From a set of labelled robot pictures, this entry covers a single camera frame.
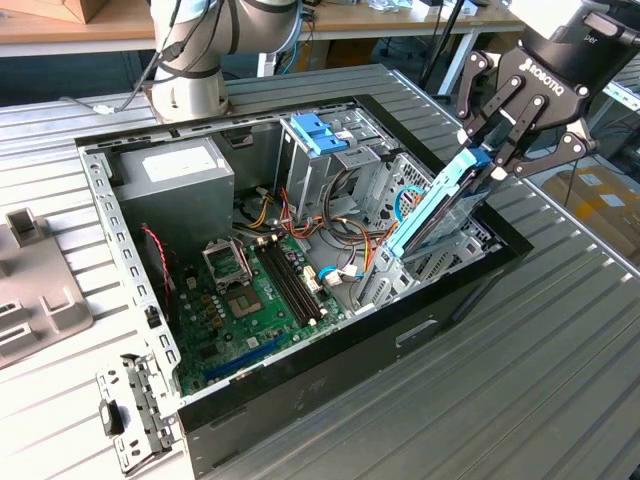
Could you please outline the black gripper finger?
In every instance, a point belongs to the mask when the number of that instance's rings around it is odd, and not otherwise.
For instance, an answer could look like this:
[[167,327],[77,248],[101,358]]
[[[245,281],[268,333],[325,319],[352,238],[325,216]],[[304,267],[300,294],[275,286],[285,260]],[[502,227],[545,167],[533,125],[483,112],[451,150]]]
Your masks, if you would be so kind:
[[497,83],[491,96],[489,78],[498,72],[501,54],[472,51],[464,62],[457,98],[457,118],[461,127],[457,140],[461,147],[478,147],[499,123],[498,112],[524,87],[524,77],[512,74]]
[[502,181],[510,174],[518,178],[529,177],[577,161],[595,149],[596,142],[589,132],[586,120],[579,117],[564,127],[564,133],[551,153],[538,157],[526,155],[525,138],[531,134],[534,124],[548,109],[549,102],[545,95],[535,95],[528,102],[493,159],[491,179]]

